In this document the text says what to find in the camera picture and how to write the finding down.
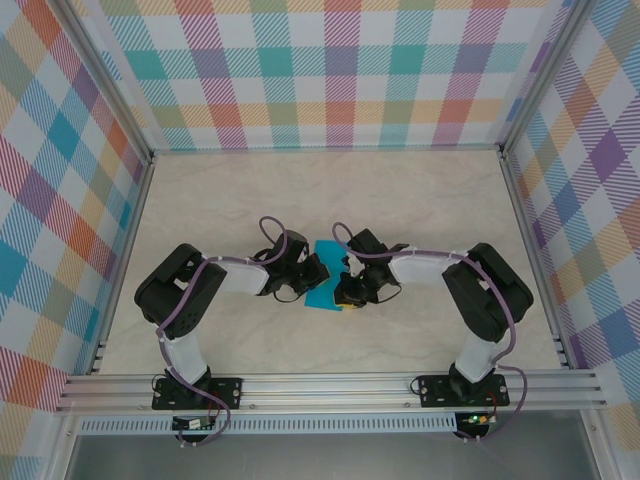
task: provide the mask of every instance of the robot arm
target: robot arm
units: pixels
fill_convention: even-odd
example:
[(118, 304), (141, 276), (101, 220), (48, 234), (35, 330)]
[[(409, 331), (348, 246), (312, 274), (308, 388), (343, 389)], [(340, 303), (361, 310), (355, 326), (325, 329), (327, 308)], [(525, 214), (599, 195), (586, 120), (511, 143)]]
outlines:
[[(355, 235), (348, 246), (357, 253), (381, 254), (416, 250), (406, 244), (391, 249), (368, 230)], [(515, 323), (533, 304), (533, 295), (505, 260), (488, 244), (480, 243), (463, 253), (489, 275), (505, 299)], [(429, 255), (387, 256), (361, 260), (364, 268), (356, 276), (344, 272), (334, 299), (336, 305), (363, 307), (379, 303), (378, 291), (387, 284), (425, 283), (447, 287), (469, 335), (449, 371), (451, 389), (462, 400), (484, 391), (494, 371), (493, 358), (509, 340), (505, 314), (493, 292), (468, 264), (452, 257)]]
[[(161, 341), (168, 363), (189, 384), (202, 385), (210, 377), (195, 329), (218, 292), (265, 296), (288, 285), (301, 296), (329, 278), (329, 272), (318, 256), (309, 255), (307, 240), (290, 230), (286, 234), (284, 254), (272, 263), (256, 265), (225, 257), (208, 263), (183, 308), (164, 328)], [(258, 252), (256, 257), (274, 258), (282, 250), (283, 242), (284, 235), (280, 235), (273, 248)], [(184, 294), (182, 286), (189, 284), (204, 261), (205, 257), (193, 246), (178, 246), (136, 291), (134, 300), (144, 318), (160, 327), (180, 302)]]

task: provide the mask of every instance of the gray floor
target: gray floor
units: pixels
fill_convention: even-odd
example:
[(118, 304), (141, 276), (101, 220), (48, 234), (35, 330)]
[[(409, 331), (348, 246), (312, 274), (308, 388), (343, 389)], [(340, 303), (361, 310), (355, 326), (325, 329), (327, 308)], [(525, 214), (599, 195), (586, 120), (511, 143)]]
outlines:
[(228, 435), (197, 449), (166, 436), (80, 437), (71, 468), (69, 480), (598, 478), (579, 412), (523, 413), (479, 445), (448, 433)]
[[(137, 286), (182, 242), (209, 255), (267, 247), (257, 226), (267, 214), (311, 245), (331, 238), (336, 220), (369, 227), (387, 245), (450, 251), (488, 242), (535, 287), (495, 152), (160, 157), (100, 373), (162, 371), (153, 328), (133, 302)], [(466, 334), (448, 292), (421, 285), (344, 312), (220, 294), (198, 326), (212, 370), (238, 374), (446, 370)], [(537, 295), (505, 364), (559, 367)]]

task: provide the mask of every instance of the vented metal panel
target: vented metal panel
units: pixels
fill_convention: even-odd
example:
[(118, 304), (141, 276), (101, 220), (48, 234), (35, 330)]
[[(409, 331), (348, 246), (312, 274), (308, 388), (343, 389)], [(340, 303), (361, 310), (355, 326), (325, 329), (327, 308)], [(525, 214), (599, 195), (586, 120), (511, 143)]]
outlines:
[[(80, 435), (173, 434), (171, 416), (85, 417)], [(453, 413), (408, 413), (384, 415), (246, 415), (234, 414), (225, 435), (303, 433), (419, 433), (453, 432)]]

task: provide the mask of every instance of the colorful plaid backdrop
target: colorful plaid backdrop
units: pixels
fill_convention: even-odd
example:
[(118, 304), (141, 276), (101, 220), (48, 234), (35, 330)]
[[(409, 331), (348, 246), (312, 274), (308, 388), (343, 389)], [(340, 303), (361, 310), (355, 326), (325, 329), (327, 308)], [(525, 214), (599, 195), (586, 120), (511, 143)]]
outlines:
[(96, 335), (143, 164), (45, 0), (0, 4), (0, 478), (22, 480)]
[(74, 3), (149, 141), (190, 150), (494, 144), (571, 0)]
[(507, 115), (507, 119), (504, 122), (502, 129), (500, 130), (500, 135), (498, 135), (496, 143), (504, 142), (507, 134), (509, 133), (509, 130), (511, 129), (511, 125), (513, 125), (513, 121), (516, 118), (516, 115), (518, 115), (518, 112), (520, 111), (522, 102), (524, 102), (524, 99), (529, 94), (529, 91), (533, 87), (536, 79), (538, 78), (538, 75), (540, 74), (540, 68), (544, 65), (545, 60), (551, 53), (553, 42), (555, 42), (558, 34), (562, 30), (562, 27), (564, 26), (564, 23), (567, 20), (567, 16), (569, 15), (571, 7), (574, 3), (575, 0), (563, 0), (562, 6), (560, 7), (560, 10), (558, 10), (558, 14), (553, 20), (553, 24), (547, 32), (547, 36), (545, 37), (544, 42), (542, 43), (542, 46), (540, 47), (540, 50), (538, 51), (535, 60), (531, 64), (529, 72), (527, 73), (527, 76), (522, 83), (520, 90), (518, 91), (518, 96), (513, 102), (511, 110), (509, 110), (509, 115)]
[(640, 0), (600, 0), (515, 154), (571, 346), (640, 477)]

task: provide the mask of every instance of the metal frame bar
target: metal frame bar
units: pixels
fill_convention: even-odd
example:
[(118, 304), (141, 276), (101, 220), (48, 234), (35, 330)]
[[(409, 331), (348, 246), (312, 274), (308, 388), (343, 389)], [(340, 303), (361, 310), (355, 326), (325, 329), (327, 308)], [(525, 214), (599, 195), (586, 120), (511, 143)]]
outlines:
[[(175, 435), (173, 416), (108, 415), (81, 418), (79, 435)], [(267, 414), (234, 413), (226, 435), (445, 433), (457, 430), (453, 412), (402, 412), (377, 414)]]
[(153, 114), (149, 101), (142, 91), (133, 67), (127, 60), (127, 56), (118, 41), (116, 34), (109, 23), (109, 19), (100, 5), (100, 0), (84, 0), (84, 7), (89, 13), (93, 26), (105, 47), (109, 51), (111, 58), (120, 72), (122, 83), (126, 86), (128, 93), (132, 97), (133, 103), (138, 107), (140, 114), (144, 117), (149, 132), (149, 140), (156, 148), (168, 148), (169, 144), (163, 133), (158, 119)]
[[(431, 372), (443, 375), (446, 372)], [(475, 407), (424, 409), (411, 393), (411, 381), (424, 372), (361, 374), (239, 375), (244, 379), (242, 414), (469, 412)], [(522, 379), (504, 372), (515, 408), (522, 395)], [(533, 370), (527, 372), (529, 393), (525, 410), (581, 410), (606, 406), (594, 372), (589, 370)], [(58, 404), (66, 415), (166, 415), (151, 410), (153, 375), (94, 375), (70, 377)], [(206, 414), (176, 411), (174, 414)]]
[(127, 102), (122, 97), (115, 80), (109, 73), (109, 69), (104, 63), (100, 52), (95, 48), (91, 37), (89, 37), (82, 24), (82, 20), (78, 18), (75, 9), (69, 4), (69, 0), (47, 0), (47, 3), (78, 51), (82, 63), (91, 74), (100, 93), (107, 100), (138, 155), (144, 158), (147, 163), (150, 163), (153, 149), (147, 142)]
[(198, 149), (198, 150), (166, 150), (166, 149), (157, 149), (155, 151), (155, 154), (160, 157), (160, 156), (165, 156), (165, 155), (170, 155), (170, 156), (174, 156), (174, 155), (216, 155), (216, 154), (220, 154), (220, 153), (224, 153), (224, 154), (234, 154), (234, 153), (238, 153), (238, 154), (244, 154), (246, 155), (248, 152), (249, 153), (290, 153), (290, 152), (294, 152), (294, 153), (300, 153), (300, 152), (304, 152), (304, 153), (313, 153), (313, 152), (325, 152), (325, 153), (331, 153), (331, 152), (337, 152), (337, 153), (343, 153), (343, 152), (353, 152), (354, 150), (358, 151), (358, 152), (368, 152), (368, 151), (374, 151), (374, 152), (379, 152), (381, 150), (384, 150), (385, 152), (419, 152), (419, 151), (437, 151), (437, 152), (449, 152), (449, 151), (455, 151), (455, 152), (459, 152), (459, 151), (477, 151), (477, 150), (494, 150), (497, 151), (498, 150), (498, 146), (496, 146), (495, 144), (489, 144), (489, 143), (467, 143), (467, 144), (463, 144), (463, 145), (433, 145), (433, 146), (425, 146), (425, 147), (407, 147), (407, 148), (403, 148), (403, 147), (397, 147), (397, 148), (393, 148), (393, 147), (384, 147), (384, 148), (380, 148), (380, 147), (357, 147), (357, 148), (351, 148), (351, 147), (291, 147), (291, 148), (252, 148), (250, 150), (246, 150), (246, 149), (229, 149), (229, 150), (224, 150), (224, 152), (221, 152), (220, 150), (215, 150), (215, 149)]
[(549, 55), (540, 68), (529, 94), (524, 99), (511, 125), (511, 129), (505, 137), (503, 146), (506, 152), (511, 151), (524, 134), (547, 89), (556, 79), (556, 75), (560, 71), (582, 26), (589, 19), (591, 12), (597, 4), (598, 0), (576, 0), (571, 12), (569, 12), (562, 31), (553, 43)]
[(46, 457), (45, 464), (40, 468), (40, 480), (66, 478), (82, 424), (80, 418), (73, 416), (58, 417), (54, 421), (55, 441), (51, 442), (51, 454)]
[(605, 480), (623, 480), (632, 478), (631, 475), (623, 476), (616, 462), (610, 437), (605, 427), (604, 411), (583, 410), (582, 422), (587, 432), (589, 446), (593, 452), (595, 467), (600, 476)]
[(560, 341), (564, 345), (564, 354), (566, 356), (567, 362), (569, 363), (569, 366), (571, 368), (577, 368), (578, 363), (576, 360), (576, 356), (571, 348), (567, 348), (567, 346), (570, 346), (570, 344), (568, 343), (569, 334), (567, 333), (563, 323), (560, 321), (560, 311), (558, 310), (558, 306), (556, 305), (553, 294), (551, 292), (551, 287), (549, 286), (549, 282), (547, 281), (547, 277), (544, 271), (544, 263), (540, 256), (540, 249), (536, 246), (533, 228), (527, 220), (525, 208), (522, 204), (522, 195), (520, 189), (518, 188), (518, 182), (515, 178), (515, 175), (513, 174), (513, 169), (511, 168), (509, 161), (505, 158), (502, 152), (498, 152), (498, 159), (500, 162), (502, 175), (504, 176), (504, 181), (507, 186), (507, 191), (509, 192), (509, 197), (511, 198), (511, 205), (513, 206), (513, 212), (516, 216), (518, 228), (520, 229), (520, 235), (522, 236), (522, 241), (524, 242), (525, 251), (527, 252), (527, 256), (529, 257), (531, 271), (533, 272), (533, 277), (535, 279), (536, 286), (538, 287), (538, 292), (540, 292), (540, 300), (542, 301), (542, 306), (547, 317), (547, 322), (549, 322), (549, 328), (551, 328), (551, 332), (554, 335), (559, 336)]
[(133, 215), (131, 217), (129, 230), (124, 241), (124, 246), (122, 247), (120, 261), (118, 262), (116, 273), (113, 277), (111, 293), (109, 294), (109, 299), (107, 300), (107, 305), (100, 321), (98, 335), (96, 335), (91, 345), (89, 346), (89, 351), (91, 352), (91, 354), (87, 356), (87, 359), (85, 360), (85, 364), (83, 366), (83, 371), (87, 373), (91, 373), (93, 369), (93, 363), (96, 360), (97, 352), (100, 348), (100, 345), (106, 345), (107, 338), (109, 337), (109, 331), (111, 330), (111, 325), (113, 324), (113, 319), (116, 314), (118, 298), (120, 297), (122, 285), (124, 284), (124, 277), (127, 272), (129, 260), (131, 259), (131, 252), (133, 251), (133, 245), (135, 243), (136, 235), (138, 234), (138, 228), (140, 227), (142, 211), (144, 210), (144, 205), (147, 201), (147, 196), (151, 187), (151, 179), (153, 178), (154, 171), (154, 164), (147, 164), (144, 166), (138, 199), (136, 200), (136, 205), (133, 209)]

